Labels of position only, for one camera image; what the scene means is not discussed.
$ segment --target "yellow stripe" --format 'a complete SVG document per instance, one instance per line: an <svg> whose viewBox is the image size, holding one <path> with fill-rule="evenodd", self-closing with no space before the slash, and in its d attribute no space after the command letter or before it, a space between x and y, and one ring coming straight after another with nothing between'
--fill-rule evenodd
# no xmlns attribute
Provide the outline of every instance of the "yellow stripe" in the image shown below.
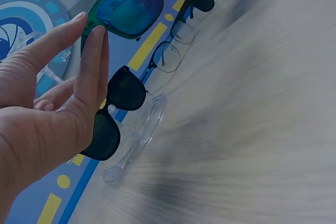
<svg viewBox="0 0 336 224"><path fill-rule="evenodd" d="M135 71L141 67L143 61L147 58L148 54L152 51L156 43L159 41L163 33L166 31L167 26L163 23L158 23L158 25L153 29L148 38L144 41L141 47L137 50L128 66Z"/></svg>
<svg viewBox="0 0 336 224"><path fill-rule="evenodd" d="M77 154L76 157L74 157L72 159L72 162L75 164L75 165L78 165L80 166L80 164L83 162L84 160L84 155L82 154Z"/></svg>
<svg viewBox="0 0 336 224"><path fill-rule="evenodd" d="M102 109L102 108L104 108L104 106L105 106L105 103L106 103L106 99L103 101L103 103L101 104L101 106L100 106L100 110Z"/></svg>
<svg viewBox="0 0 336 224"><path fill-rule="evenodd" d="M181 9L184 1L185 0L177 0L176 3L173 5L173 9L178 12Z"/></svg>
<svg viewBox="0 0 336 224"><path fill-rule="evenodd" d="M37 224L51 224L61 201L62 199L57 197L55 194L50 194L46 204L44 205L40 218L38 218Z"/></svg>

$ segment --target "green sunglasses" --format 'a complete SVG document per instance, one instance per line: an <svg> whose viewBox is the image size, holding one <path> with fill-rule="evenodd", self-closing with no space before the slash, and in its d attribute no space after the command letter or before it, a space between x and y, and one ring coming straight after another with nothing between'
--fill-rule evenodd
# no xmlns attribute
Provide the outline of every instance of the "green sunglasses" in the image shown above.
<svg viewBox="0 0 336 224"><path fill-rule="evenodd" d="M154 24L162 10L163 0L97 0L88 14L81 49L90 31L98 25L120 37L137 39Z"/></svg>

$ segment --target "green frame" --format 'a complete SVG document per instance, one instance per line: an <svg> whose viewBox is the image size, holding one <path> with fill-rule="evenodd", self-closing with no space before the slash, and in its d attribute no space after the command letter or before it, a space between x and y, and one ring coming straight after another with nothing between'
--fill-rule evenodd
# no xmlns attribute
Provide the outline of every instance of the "green frame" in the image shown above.
<svg viewBox="0 0 336 224"><path fill-rule="evenodd" d="M88 19L88 23L84 29L84 32L82 34L82 37L81 37L81 51L83 50L84 48L84 45L85 45L85 42L87 40L87 37L89 36L89 33L91 32L91 30L96 27L96 26L104 26L106 28L107 31L110 31L111 33L114 33L120 37L123 37L123 38L126 38L126 39L137 39L139 38L142 34L144 34L153 24L154 22L158 19L158 17L160 16L160 14L162 13L162 10L163 10L163 5L164 5L164 1L162 0L161 1L161 11L158 12L157 16L154 18L153 22L150 23L146 29L144 29L143 32L141 33L138 33L138 34L135 34L135 35L130 35L130 34L126 34L126 33L123 33L113 27L110 27L108 26L107 24L101 22L98 18L97 18L97 10L99 8L99 6L101 5L101 3L103 2L104 0L97 0L95 2L95 4L92 6L91 10L89 11L88 13L88 16L89 16L89 19Z"/></svg>

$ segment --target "finger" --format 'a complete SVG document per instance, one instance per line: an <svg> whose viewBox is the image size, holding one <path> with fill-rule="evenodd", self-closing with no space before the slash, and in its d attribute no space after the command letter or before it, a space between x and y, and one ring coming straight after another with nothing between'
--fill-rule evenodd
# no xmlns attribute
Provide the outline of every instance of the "finger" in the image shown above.
<svg viewBox="0 0 336 224"><path fill-rule="evenodd" d="M103 100L107 95L107 83L109 81L109 61L110 61L110 53L109 53L109 35L106 31L104 34L103 46L101 49L101 57L100 57L100 66L99 66L99 79L98 79L98 87L97 87L97 102L96 108L99 109Z"/></svg>
<svg viewBox="0 0 336 224"><path fill-rule="evenodd" d="M76 77L72 77L59 85L48 90L34 101L34 104L38 104L40 101L48 100L54 105L54 110L58 110L73 94L74 82Z"/></svg>
<svg viewBox="0 0 336 224"><path fill-rule="evenodd" d="M43 111L54 111L55 107L49 100L40 100L37 103L34 103L35 110L43 110Z"/></svg>
<svg viewBox="0 0 336 224"><path fill-rule="evenodd" d="M97 88L99 79L99 66L104 39L105 28L95 27L89 34L85 43L75 80L75 98L83 102L88 108L96 109Z"/></svg>
<svg viewBox="0 0 336 224"><path fill-rule="evenodd" d="M24 54L15 54L13 58L20 58L29 62L35 68L37 74L58 53L76 42L83 33L87 21L86 13L80 13L73 20L57 26L29 44L24 49Z"/></svg>

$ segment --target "light wood table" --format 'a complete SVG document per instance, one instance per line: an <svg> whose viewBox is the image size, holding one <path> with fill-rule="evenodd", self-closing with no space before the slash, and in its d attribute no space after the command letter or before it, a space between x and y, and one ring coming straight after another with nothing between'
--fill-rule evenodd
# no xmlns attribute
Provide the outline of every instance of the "light wood table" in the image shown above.
<svg viewBox="0 0 336 224"><path fill-rule="evenodd" d="M196 31L155 139L70 222L335 223L336 0L218 0Z"/></svg>

